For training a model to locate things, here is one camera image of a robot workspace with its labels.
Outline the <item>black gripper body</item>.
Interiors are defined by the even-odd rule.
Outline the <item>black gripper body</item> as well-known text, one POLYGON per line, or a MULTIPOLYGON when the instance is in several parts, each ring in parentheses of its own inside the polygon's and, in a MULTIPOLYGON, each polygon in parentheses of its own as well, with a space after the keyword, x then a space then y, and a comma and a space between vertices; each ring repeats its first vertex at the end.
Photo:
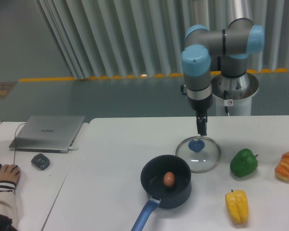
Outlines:
POLYGON ((195 111, 207 111, 213 103, 212 95, 202 100, 194 100, 190 97, 188 98, 189 105, 195 111))

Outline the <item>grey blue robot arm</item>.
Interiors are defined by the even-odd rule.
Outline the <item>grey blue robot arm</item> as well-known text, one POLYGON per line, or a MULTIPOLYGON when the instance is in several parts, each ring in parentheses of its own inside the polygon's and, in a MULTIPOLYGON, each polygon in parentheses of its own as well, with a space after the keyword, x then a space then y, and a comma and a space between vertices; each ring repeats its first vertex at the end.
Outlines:
POLYGON ((253 22, 247 0, 228 0, 226 13, 226 29, 194 25, 184 38, 181 93, 196 112, 201 136, 207 134, 207 110, 214 98, 220 115, 249 116, 251 99, 259 89, 257 78, 247 72, 247 61, 249 55, 263 51, 264 28, 253 22))

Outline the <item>striped cream sleeve forearm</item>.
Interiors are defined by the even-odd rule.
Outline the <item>striped cream sleeve forearm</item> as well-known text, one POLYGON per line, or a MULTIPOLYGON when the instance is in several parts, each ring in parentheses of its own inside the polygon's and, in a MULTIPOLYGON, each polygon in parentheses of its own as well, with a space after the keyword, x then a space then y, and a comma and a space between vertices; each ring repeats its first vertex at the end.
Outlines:
POLYGON ((12 220, 12 227, 17 229, 18 212, 15 198, 16 184, 11 181, 0 181, 0 215, 12 220))

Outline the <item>person's hand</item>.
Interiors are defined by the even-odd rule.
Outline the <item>person's hand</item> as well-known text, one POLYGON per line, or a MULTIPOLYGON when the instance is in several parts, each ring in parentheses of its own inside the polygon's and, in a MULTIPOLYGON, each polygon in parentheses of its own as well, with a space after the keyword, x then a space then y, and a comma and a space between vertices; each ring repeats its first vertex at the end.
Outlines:
POLYGON ((17 185, 20 175, 20 167, 18 165, 5 164, 0 168, 0 182, 8 182, 17 185))

